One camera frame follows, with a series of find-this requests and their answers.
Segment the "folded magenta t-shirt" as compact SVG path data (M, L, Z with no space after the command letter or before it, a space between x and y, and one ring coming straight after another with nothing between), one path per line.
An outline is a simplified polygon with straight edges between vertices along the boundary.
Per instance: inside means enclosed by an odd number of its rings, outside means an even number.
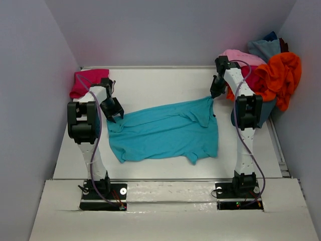
M70 92L71 99L83 97L92 84L101 83L102 78L109 77L109 69L91 69L75 72L75 83Z

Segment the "slate blue t-shirt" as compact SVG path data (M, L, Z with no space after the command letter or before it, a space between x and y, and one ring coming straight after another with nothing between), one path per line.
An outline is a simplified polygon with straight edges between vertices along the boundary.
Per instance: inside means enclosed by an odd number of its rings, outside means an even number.
M247 128L261 128L268 119L272 109L276 105L276 98L271 101L263 101L261 95L238 96L231 113L231 123L242 131Z

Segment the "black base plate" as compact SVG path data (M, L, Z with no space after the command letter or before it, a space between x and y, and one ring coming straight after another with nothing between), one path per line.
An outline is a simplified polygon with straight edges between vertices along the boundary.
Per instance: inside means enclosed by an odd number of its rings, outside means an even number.
M101 191L104 198L87 181L78 188L81 190L79 208L82 211L127 211L127 183L111 183L109 193Z
M218 210L263 210L262 199L258 198L259 193L258 184L237 194L231 182L219 182L215 184L211 195L216 198Z

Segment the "grey-blue t-shirt at back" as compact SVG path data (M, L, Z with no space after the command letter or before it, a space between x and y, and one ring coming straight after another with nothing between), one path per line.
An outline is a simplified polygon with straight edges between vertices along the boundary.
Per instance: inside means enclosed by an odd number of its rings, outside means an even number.
M250 41L247 43L248 52L252 55L258 56L265 63L268 63L269 59L274 55L280 54L280 41Z

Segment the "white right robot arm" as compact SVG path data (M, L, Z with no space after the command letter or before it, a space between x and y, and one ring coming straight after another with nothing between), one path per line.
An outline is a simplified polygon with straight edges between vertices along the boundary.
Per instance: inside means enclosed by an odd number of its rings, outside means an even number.
M263 98L247 85L239 63L227 56L215 59L217 75L210 88L212 98L217 98L230 87L234 94L233 116L237 133L237 159L231 182L217 183L215 191L219 199L245 198L258 188L253 161L253 140L260 121Z

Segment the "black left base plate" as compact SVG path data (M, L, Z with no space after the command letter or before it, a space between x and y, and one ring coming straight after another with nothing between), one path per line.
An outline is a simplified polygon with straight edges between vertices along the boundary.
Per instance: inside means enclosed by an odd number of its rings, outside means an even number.
M104 198L87 181L78 188L81 190L79 208L82 211L127 211L127 183L111 183L109 193L101 191Z

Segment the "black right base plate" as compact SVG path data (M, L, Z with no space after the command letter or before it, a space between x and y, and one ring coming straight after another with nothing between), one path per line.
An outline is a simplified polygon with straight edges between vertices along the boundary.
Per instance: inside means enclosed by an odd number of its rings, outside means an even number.
M263 210L262 199L258 198L259 193L258 184L237 194L231 182L219 182L215 184L211 195L216 198L218 210Z

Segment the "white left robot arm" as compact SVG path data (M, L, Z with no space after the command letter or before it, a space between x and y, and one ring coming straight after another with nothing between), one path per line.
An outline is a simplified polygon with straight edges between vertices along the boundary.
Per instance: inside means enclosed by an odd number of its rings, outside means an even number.
M87 168L87 184L82 187L85 195L107 201L111 192L108 171L103 165L99 151L102 134L102 122L115 123L115 117L124 117L124 109L113 97L115 81L102 78L100 83L93 83L83 75L76 78L85 87L87 93L77 101L67 104L68 135L79 147Z

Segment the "pink t-shirt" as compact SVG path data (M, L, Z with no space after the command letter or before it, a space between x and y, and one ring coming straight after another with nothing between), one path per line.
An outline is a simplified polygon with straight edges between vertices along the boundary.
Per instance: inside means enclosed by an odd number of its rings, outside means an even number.
M261 64L266 64L260 57L244 53L236 49L225 50L219 56L227 56L229 61L237 60L240 67L246 66L244 62L246 62L250 66L259 66Z

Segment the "turquoise t-shirt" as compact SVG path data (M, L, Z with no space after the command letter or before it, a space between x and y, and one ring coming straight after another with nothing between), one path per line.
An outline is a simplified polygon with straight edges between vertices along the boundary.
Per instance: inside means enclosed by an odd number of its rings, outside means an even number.
M162 105L107 122L109 145L119 162L184 156L191 164L218 156L219 132L209 96Z

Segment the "maroon t-shirt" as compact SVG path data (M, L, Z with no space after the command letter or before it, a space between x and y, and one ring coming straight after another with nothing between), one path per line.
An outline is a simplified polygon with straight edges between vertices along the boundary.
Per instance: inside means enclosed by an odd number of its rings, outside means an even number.
M279 44L281 53L289 52L289 46L282 38L279 38Z

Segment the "orange t-shirt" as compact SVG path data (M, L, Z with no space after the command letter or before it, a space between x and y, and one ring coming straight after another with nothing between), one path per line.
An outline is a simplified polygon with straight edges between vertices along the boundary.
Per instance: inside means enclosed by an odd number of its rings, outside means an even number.
M290 97L294 94L301 78L301 60L292 52L271 57L266 64L241 67L242 76L252 91L260 94L263 101L276 98L276 106L286 111Z

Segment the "dark blue t-shirt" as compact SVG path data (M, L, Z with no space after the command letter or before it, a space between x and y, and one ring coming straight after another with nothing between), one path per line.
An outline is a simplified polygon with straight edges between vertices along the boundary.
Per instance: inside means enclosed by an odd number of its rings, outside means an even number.
M276 35L276 33L274 31L270 32L269 34L267 34L263 40L264 41L268 41L268 42L271 42L271 41L274 41L274 40L277 40L278 37Z

